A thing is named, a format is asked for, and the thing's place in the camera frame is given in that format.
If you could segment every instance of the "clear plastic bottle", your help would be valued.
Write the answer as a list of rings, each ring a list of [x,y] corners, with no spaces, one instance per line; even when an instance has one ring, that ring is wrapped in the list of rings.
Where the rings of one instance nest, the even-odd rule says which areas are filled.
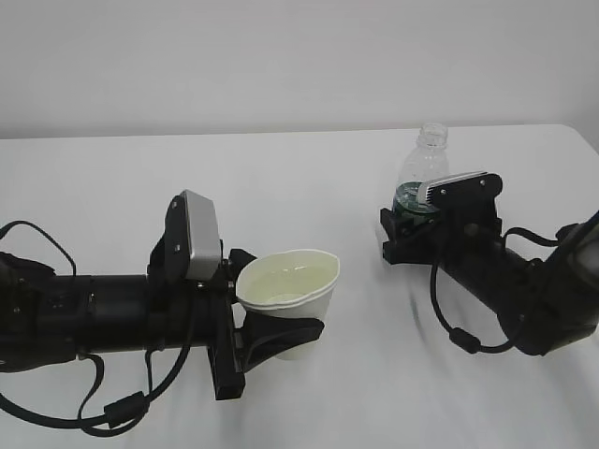
[[[403,161],[393,198],[394,212],[425,217],[436,212],[433,206],[418,203],[416,194],[422,182],[449,175],[446,148],[446,126],[426,123],[420,128],[416,147]]]

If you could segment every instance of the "robotic arm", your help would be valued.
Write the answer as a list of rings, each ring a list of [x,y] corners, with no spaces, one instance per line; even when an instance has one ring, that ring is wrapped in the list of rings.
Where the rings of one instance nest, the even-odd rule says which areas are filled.
[[[426,223],[381,210],[389,241],[389,264],[431,265],[431,302],[451,341],[465,351],[497,354],[516,346],[527,355],[545,355],[590,336],[599,321],[599,212],[585,224],[570,224],[556,240],[524,228],[501,235],[495,197],[503,183],[477,172],[423,183],[418,200],[438,209]],[[556,250],[546,260],[525,260],[506,248],[519,235]],[[507,341],[485,346],[447,322],[437,300],[436,275],[442,268],[499,320]]]
[[[324,324],[316,319],[285,319],[248,311],[243,326],[233,323],[231,305],[241,270],[255,259],[241,249],[222,256],[213,203],[184,191],[168,206],[165,232],[150,256],[147,275],[80,276],[65,250],[29,225],[71,262],[71,276],[35,261],[0,253],[0,372],[19,372],[90,358],[95,386],[104,365],[97,353],[145,349],[150,391],[138,392],[94,418],[60,419],[38,415],[0,395],[0,409],[45,427],[79,428],[109,437],[134,426],[181,370],[191,346],[206,346],[217,400],[239,398],[244,373],[287,349],[317,340]],[[152,388],[151,353],[181,347],[173,369]],[[110,429],[95,428],[109,424]]]

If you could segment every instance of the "white table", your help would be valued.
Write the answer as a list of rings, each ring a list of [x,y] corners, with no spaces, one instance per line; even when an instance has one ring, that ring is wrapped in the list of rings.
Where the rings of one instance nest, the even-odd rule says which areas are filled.
[[[429,270],[381,259],[378,210],[389,205],[397,161],[415,138],[416,130],[389,130],[0,141],[0,221],[42,225],[81,273],[143,273],[168,202],[184,188],[215,201],[227,251],[320,248],[342,261],[314,356],[261,365],[247,375],[242,399],[213,400],[205,349],[197,348],[133,432],[106,442],[0,414],[2,447],[596,447],[596,337],[546,357],[467,355],[434,318]],[[599,157],[571,128],[451,128],[449,160],[454,172],[483,168],[503,177],[505,226],[552,236],[599,205]],[[518,238],[512,246],[547,254]],[[15,229],[0,248],[68,272],[27,229]],[[503,341],[491,312],[445,274],[439,282],[452,323],[488,344]],[[175,355],[155,358],[156,377]],[[106,360],[88,414],[145,388],[141,353]],[[2,392],[21,405],[74,417],[93,367],[73,362],[0,377]]]

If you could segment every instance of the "black cable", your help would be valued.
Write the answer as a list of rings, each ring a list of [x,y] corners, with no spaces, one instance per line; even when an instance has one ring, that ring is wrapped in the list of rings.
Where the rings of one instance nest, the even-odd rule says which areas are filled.
[[[146,363],[146,370],[147,370],[147,374],[148,374],[148,394],[150,394],[150,392],[152,392],[152,389],[153,389],[152,354],[155,351],[156,351],[156,349],[149,349],[146,351],[146,353],[144,355],[144,360]],[[92,388],[90,389],[90,392],[87,394],[87,396],[85,397],[85,399],[83,400],[83,402],[81,403],[81,405],[79,407],[79,411],[77,412],[77,419],[81,419],[81,415],[83,413],[83,408],[85,407],[85,404],[87,404],[88,400],[95,394],[97,389],[102,384],[102,381],[104,380],[104,360],[102,360],[102,357],[100,357],[99,355],[94,355],[94,354],[85,354],[85,355],[83,355],[83,358],[88,358],[94,362],[95,380],[94,380],[94,384],[92,385]],[[124,433],[126,433],[127,431],[129,431],[133,427],[135,427],[137,424],[139,424],[141,422],[141,420],[144,418],[144,416],[147,414],[147,412],[148,411],[146,409],[143,413],[140,413],[139,416],[136,417],[135,419],[129,421],[124,426],[120,426],[117,428],[104,429],[104,428],[96,428],[96,427],[82,427],[81,430],[84,433],[86,433],[87,435],[90,435],[92,437],[98,437],[98,438],[116,437],[118,435],[123,435]]]
[[[183,344],[173,367],[168,372],[165,379],[158,385],[148,396],[147,399],[149,402],[153,402],[157,398],[159,398],[173,383],[173,381],[177,378],[185,361],[187,360],[187,356],[191,350],[191,342],[194,337],[194,332],[196,328],[196,312],[197,312],[197,301],[193,298],[190,298],[191,302],[191,311],[189,313],[189,324],[187,327],[187,335],[185,338],[185,343]],[[31,424],[35,424],[37,426],[42,427],[50,427],[50,428],[63,428],[63,429],[82,429],[84,427],[98,427],[103,424],[108,423],[108,417],[105,414],[95,416],[93,418],[82,418],[82,419],[64,419],[64,418],[54,418],[45,416],[43,414],[38,414],[34,412],[30,412],[23,407],[15,404],[4,395],[0,394],[0,410],[14,416],[15,418],[19,418],[22,421],[26,421]]]
[[[520,236],[529,240],[533,243],[536,243],[539,246],[545,246],[546,248],[554,248],[560,244],[557,240],[545,239],[544,237],[535,234],[533,231],[526,229],[524,227],[512,227],[508,229],[504,236],[502,237],[502,253],[505,254],[505,247],[507,245],[508,236]]]
[[[66,258],[66,260],[68,260],[68,263],[70,264],[72,272],[73,272],[73,278],[75,276],[77,276],[77,265],[75,265],[75,261],[73,260],[73,258],[69,255],[69,253],[67,253],[65,251],[65,249],[55,239],[52,238],[52,236],[50,234],[48,234],[46,231],[44,231],[37,224],[33,224],[33,223],[27,222],[25,220],[17,220],[15,222],[10,222],[9,224],[2,226],[0,228],[0,240],[3,239],[6,234],[8,234],[8,231],[10,231],[10,229],[12,229],[13,227],[15,227],[17,225],[25,225],[25,226],[32,227],[39,234],[44,236],[44,238],[46,238],[47,241],[49,241],[52,245],[54,245],[54,247],[63,254],[63,256]]]
[[[73,280],[75,279],[75,276],[77,275],[77,266],[76,266],[73,258],[66,252],[66,250],[55,239],[52,238],[52,236],[50,234],[48,234],[46,231],[44,231],[41,227],[37,226],[36,224],[27,222],[24,220],[11,222],[11,223],[3,226],[2,228],[0,228],[0,239],[3,239],[4,236],[8,233],[8,231],[10,231],[13,227],[15,227],[17,225],[27,225],[29,227],[32,227],[37,232],[39,232],[43,237],[45,237],[52,245],[54,245],[65,256],[66,260],[68,260],[68,262],[72,268],[72,273],[73,273],[72,279]],[[189,352],[191,350],[191,342],[193,340],[193,336],[194,336],[194,332],[195,332],[195,326],[196,326],[195,318],[196,318],[196,313],[197,313],[197,302],[195,301],[193,296],[190,296],[189,309],[190,309],[189,315],[188,315],[189,323],[187,326],[187,334],[185,337],[185,343],[183,344],[183,346],[179,352],[179,355],[177,356],[177,359],[175,360],[175,363],[173,364],[173,367],[171,368],[170,372],[167,374],[165,379],[162,381],[162,383],[160,383],[160,385],[158,385],[155,389],[151,389],[151,388],[149,389],[149,393],[145,397],[148,401],[148,406],[152,401],[159,398],[172,385],[174,380],[177,378],[177,376],[181,372],[181,369],[183,368],[183,365],[185,364],[187,357],[189,356]],[[149,384],[152,383],[152,368],[151,368],[150,357],[151,357],[151,352],[149,355],[146,354],[146,366],[148,368]],[[60,428],[60,429],[84,429],[84,431],[85,430],[98,431],[98,433],[99,432],[111,432],[110,435],[105,434],[105,435],[96,435],[96,436],[115,436],[115,435],[120,435],[121,433],[126,432],[127,430],[129,430],[130,428],[132,428],[136,424],[138,424],[145,413],[143,413],[141,416],[138,416],[134,420],[130,421],[126,425],[115,428],[115,429],[111,429],[111,430],[93,429],[92,428],[92,427],[97,427],[97,426],[101,426],[103,424],[108,423],[109,418],[106,416],[105,413],[101,414],[99,416],[92,417],[92,418],[81,418],[80,417],[80,415],[82,413],[82,408],[85,406],[85,404],[90,399],[90,397],[97,391],[97,389],[99,388],[99,386],[102,383],[102,380],[104,378],[104,362],[102,361],[102,359],[97,355],[87,355],[87,358],[90,358],[95,363],[96,377],[95,377],[95,381],[94,381],[94,385],[92,386],[92,389],[90,390],[90,392],[88,393],[88,395],[86,396],[86,398],[84,399],[83,403],[80,406],[80,410],[78,413],[78,419],[54,418],[54,417],[46,416],[43,414],[31,412],[31,411],[24,409],[23,407],[15,404],[14,402],[12,402],[10,399],[6,398],[1,393],[0,393],[0,410],[18,418],[18,419],[21,419],[22,421],[26,421],[28,423],[31,423],[31,424],[34,424],[37,426],[42,426],[42,427]]]
[[[516,330],[512,333],[512,335],[502,344],[497,346],[485,346],[480,344],[480,340],[474,335],[466,332],[465,330],[459,327],[451,327],[449,322],[445,319],[441,307],[439,306],[439,300],[437,298],[437,272],[439,270],[439,265],[441,264],[441,259],[443,257],[443,252],[445,250],[446,242],[442,245],[439,250],[437,256],[432,262],[431,266],[431,303],[432,308],[441,323],[441,326],[449,333],[449,338],[456,344],[458,344],[462,349],[474,354],[476,352],[485,353],[485,354],[500,354],[505,351],[510,350],[514,347],[516,342],[518,341],[520,335],[525,329],[526,325],[531,321],[536,308],[540,304],[543,296],[551,284],[551,280],[555,276],[558,268],[561,264],[563,264],[566,258],[572,253],[578,244],[584,240],[587,235],[593,231],[593,229],[599,225],[599,211],[597,211],[585,224],[582,224],[578,229],[575,229],[568,237],[564,240],[562,244],[560,244],[556,250],[549,256],[546,261],[547,271],[546,277],[540,284],[536,296],[534,297],[531,306],[529,309],[523,314],[523,318],[520,321]],[[556,241],[544,239],[532,231],[524,228],[512,228],[504,234],[504,238],[502,239],[502,249],[505,250],[505,242],[507,235],[509,234],[520,235],[534,243],[538,243],[542,246],[556,246]]]

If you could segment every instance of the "paper cup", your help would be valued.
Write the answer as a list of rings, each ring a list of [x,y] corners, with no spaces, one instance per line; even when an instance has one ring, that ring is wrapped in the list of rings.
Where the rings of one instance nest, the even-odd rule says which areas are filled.
[[[280,318],[324,321],[339,278],[339,258],[318,250],[294,250],[261,257],[247,265],[237,280],[237,298],[247,311]],[[305,357],[316,341],[277,355]]]

